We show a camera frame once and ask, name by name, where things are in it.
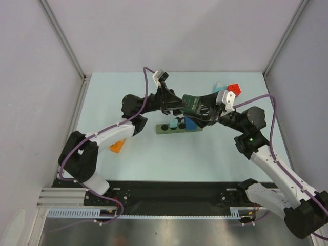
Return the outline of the orange power strip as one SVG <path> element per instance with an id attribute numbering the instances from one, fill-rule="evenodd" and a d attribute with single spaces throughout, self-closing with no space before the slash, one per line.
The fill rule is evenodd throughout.
<path id="1" fill-rule="evenodd" d="M 120 140 L 109 146 L 109 150 L 113 153 L 119 153 L 125 144 L 126 139 Z"/>

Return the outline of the dark green cube socket adapter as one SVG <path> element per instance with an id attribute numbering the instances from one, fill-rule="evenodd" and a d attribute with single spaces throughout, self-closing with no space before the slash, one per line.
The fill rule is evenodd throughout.
<path id="1" fill-rule="evenodd" d="M 200 112 L 200 97 L 185 94 L 182 100 L 187 103 L 185 107 L 180 109 L 183 113 L 198 114 Z"/>

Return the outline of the teal mountain-shaped power strip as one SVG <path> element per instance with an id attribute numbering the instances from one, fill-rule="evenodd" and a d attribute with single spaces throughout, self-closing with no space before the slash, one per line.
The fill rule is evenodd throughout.
<path id="1" fill-rule="evenodd" d="M 216 93 L 221 90 L 225 90 L 227 88 L 227 85 L 221 82 L 217 82 L 213 88 L 213 93 Z"/>

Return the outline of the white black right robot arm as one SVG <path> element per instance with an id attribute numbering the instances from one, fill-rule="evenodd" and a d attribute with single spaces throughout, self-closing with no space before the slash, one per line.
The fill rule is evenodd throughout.
<path id="1" fill-rule="evenodd" d="M 238 151 L 260 167 L 280 190 L 265 188 L 256 181 L 236 193 L 237 201 L 248 206 L 257 203 L 281 217 L 290 232 L 299 239 L 316 235 L 327 224 L 327 191 L 319 192 L 300 178 L 274 152 L 273 139 L 261 132 L 267 123 L 264 109 L 252 106 L 236 111 L 233 92 L 219 91 L 192 100 L 191 112 L 184 115 L 204 128 L 219 123 L 238 132 L 234 138 Z"/>

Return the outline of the red cube socket adapter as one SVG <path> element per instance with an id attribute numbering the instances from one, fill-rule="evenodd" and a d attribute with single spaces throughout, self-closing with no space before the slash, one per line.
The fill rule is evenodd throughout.
<path id="1" fill-rule="evenodd" d="M 229 92 L 233 92 L 235 94 L 235 97 L 238 97 L 241 94 L 241 89 L 239 87 L 239 84 L 228 85 L 226 90 Z"/>

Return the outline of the light blue plug charger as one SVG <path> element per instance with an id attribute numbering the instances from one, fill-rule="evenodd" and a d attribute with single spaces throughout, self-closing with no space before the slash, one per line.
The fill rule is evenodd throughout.
<path id="1" fill-rule="evenodd" d="M 169 121 L 170 128 L 177 128 L 178 127 L 178 119 L 173 118 Z"/>

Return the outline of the blue cube socket adapter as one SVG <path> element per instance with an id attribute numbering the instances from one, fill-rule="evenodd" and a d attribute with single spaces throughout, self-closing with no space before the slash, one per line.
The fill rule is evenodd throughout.
<path id="1" fill-rule="evenodd" d="M 185 130 L 187 132 L 195 132 L 201 130 L 198 127 L 198 125 L 195 122 L 193 122 L 190 118 L 185 117 L 184 119 L 185 119 L 184 120 Z"/>

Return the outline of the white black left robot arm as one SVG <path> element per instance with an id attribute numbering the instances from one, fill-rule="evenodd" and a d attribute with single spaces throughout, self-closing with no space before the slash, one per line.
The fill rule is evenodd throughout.
<path id="1" fill-rule="evenodd" d="M 95 198 L 103 205 L 113 200 L 109 183 L 96 171 L 99 153 L 110 145 L 140 133 L 147 119 L 144 113 L 160 110 L 168 115 L 188 103 L 160 83 L 155 94 L 144 98 L 129 94 L 122 99 L 122 119 L 115 125 L 93 134 L 75 131 L 70 134 L 58 159 L 60 171 L 66 171 L 73 179 L 95 193 Z"/>

